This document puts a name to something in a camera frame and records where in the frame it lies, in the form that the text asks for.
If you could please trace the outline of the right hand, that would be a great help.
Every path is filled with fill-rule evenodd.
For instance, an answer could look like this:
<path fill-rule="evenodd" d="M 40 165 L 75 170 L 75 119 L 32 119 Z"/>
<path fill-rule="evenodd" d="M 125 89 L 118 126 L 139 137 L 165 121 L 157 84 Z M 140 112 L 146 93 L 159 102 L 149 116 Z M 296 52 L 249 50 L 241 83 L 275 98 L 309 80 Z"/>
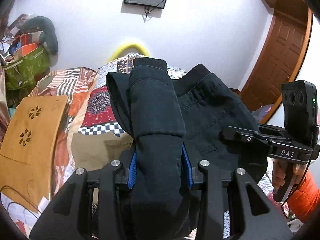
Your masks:
<path fill-rule="evenodd" d="M 293 173 L 296 175 L 294 185 L 298 185 L 303 177 L 306 170 L 306 165 L 294 164 Z M 272 172 L 272 186 L 275 190 L 278 190 L 285 184 L 286 170 L 282 169 L 278 159 L 273 161 L 273 172 Z"/>

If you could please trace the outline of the orange right sleeve forearm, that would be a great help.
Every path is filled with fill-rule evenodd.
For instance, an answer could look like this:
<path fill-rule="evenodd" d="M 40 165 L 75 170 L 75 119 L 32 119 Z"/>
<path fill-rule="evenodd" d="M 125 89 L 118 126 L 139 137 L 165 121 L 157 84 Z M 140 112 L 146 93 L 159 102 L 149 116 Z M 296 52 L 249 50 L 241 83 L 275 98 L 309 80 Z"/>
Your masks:
<path fill-rule="evenodd" d="M 310 171 L 295 193 L 288 200 L 288 206 L 303 223 L 306 223 L 319 206 L 319 188 Z"/>

